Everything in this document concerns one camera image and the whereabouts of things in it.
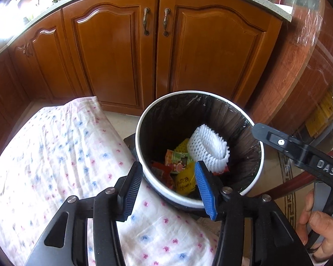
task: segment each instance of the yellow plastic bag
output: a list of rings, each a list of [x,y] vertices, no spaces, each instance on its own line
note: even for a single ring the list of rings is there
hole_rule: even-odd
[[[176,192],[183,196],[187,196],[195,190],[195,162],[189,163],[185,170],[176,176],[175,184]]]

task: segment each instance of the finger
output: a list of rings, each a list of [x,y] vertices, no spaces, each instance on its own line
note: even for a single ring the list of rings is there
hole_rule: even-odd
[[[322,245],[322,242],[320,243],[315,243],[312,245],[311,249],[318,249]]]
[[[246,257],[242,257],[242,266],[249,266],[249,259]]]
[[[305,209],[306,211],[311,211],[314,202],[314,191],[313,189],[309,191],[305,197]]]
[[[307,224],[310,219],[310,216],[311,216],[311,211],[307,211],[307,209],[304,208],[301,212],[299,223],[302,225]]]
[[[309,223],[315,232],[325,238],[314,256],[319,260],[327,259],[333,255],[333,218],[323,212],[315,211],[311,214]]]
[[[298,237],[300,237],[302,244],[306,245],[306,243],[308,241],[308,233],[307,233],[306,224],[298,223],[296,226],[296,233],[297,233]]]
[[[313,231],[326,239],[333,239],[333,218],[323,212],[312,212],[309,223]]]

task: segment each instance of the cabinet handle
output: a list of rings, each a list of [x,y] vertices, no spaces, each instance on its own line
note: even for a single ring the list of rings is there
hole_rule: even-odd
[[[164,26],[164,33],[163,33],[163,35],[165,36],[165,37],[167,37],[167,36],[169,36],[169,33],[167,32],[167,25],[168,25],[168,14],[170,13],[170,9],[169,8],[166,8],[165,10],[164,10],[164,23],[163,23],[163,26]]]
[[[27,52],[26,52],[26,45],[23,45],[23,54],[28,57]]]
[[[143,28],[145,30],[145,35],[148,36],[149,35],[149,31],[147,31],[147,14],[149,13],[150,9],[147,7],[145,8],[145,14],[143,16]]]
[[[28,54],[29,56],[33,56],[33,54],[30,53],[30,50],[29,50],[29,48],[28,48],[29,45],[30,45],[30,43],[27,43],[27,54]]]

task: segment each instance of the tiled floor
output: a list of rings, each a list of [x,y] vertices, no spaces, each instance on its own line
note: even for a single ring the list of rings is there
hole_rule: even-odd
[[[29,120],[29,118],[31,118],[38,110],[45,106],[51,105],[43,102],[35,102],[30,104],[30,106],[26,109],[22,117],[15,125],[9,139],[15,135],[15,133],[26,123],[26,121]],[[111,112],[105,112],[105,114],[123,139],[135,133],[139,117]],[[287,179],[296,176],[299,173],[301,173],[300,169],[289,163],[274,149],[266,147],[263,173],[253,189],[250,191],[249,196],[254,196],[267,191],[279,184],[282,184]],[[312,187],[312,185],[307,186],[300,191],[297,191],[293,195],[276,200],[276,203],[279,205],[280,209],[285,213],[288,219],[292,221],[292,225],[295,225],[298,221],[299,213],[304,207],[304,196]],[[198,223],[202,224],[214,233],[219,232],[220,222],[212,222],[209,219],[201,218],[198,220]],[[251,233],[250,228],[250,221],[247,221],[245,225],[245,256],[249,255]]]

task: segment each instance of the white patterned cloth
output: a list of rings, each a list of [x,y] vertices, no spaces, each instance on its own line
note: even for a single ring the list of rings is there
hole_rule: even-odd
[[[95,97],[37,112],[0,157],[0,246],[8,258],[23,266],[68,196],[96,196],[133,161]],[[218,241],[145,181],[132,215],[117,227],[126,265],[211,265]],[[88,259],[95,264],[91,219]]]

